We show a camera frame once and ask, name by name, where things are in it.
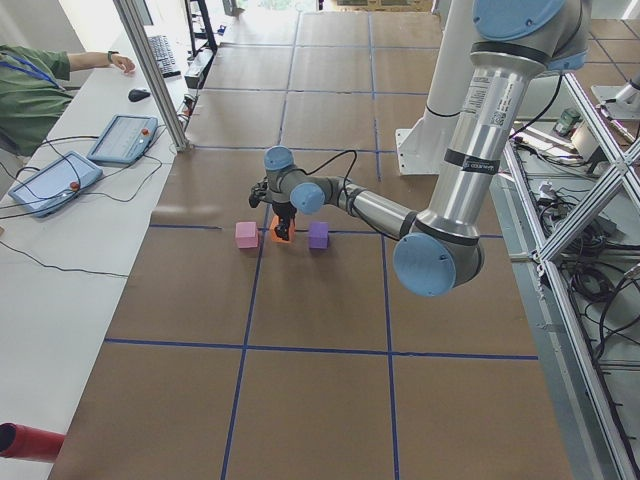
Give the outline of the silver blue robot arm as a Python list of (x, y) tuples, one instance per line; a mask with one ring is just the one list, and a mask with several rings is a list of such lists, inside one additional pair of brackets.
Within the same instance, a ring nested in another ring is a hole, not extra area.
[(411, 210), (345, 176), (314, 176), (283, 146), (265, 152), (250, 205), (271, 205), (281, 239), (297, 213), (344, 210), (395, 241), (396, 276), (417, 295), (443, 295), (472, 280), (484, 262), (479, 211), (529, 84), (583, 65), (590, 20), (587, 1), (451, 4), (429, 95), (452, 118), (452, 132), (426, 209)]

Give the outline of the person's hand with watch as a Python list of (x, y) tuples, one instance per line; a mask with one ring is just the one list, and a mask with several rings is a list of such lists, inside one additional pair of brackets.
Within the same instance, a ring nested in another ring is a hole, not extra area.
[(136, 66), (134, 62), (127, 56), (117, 52), (109, 52), (108, 59), (110, 64), (119, 69), (125, 75), (133, 74)]

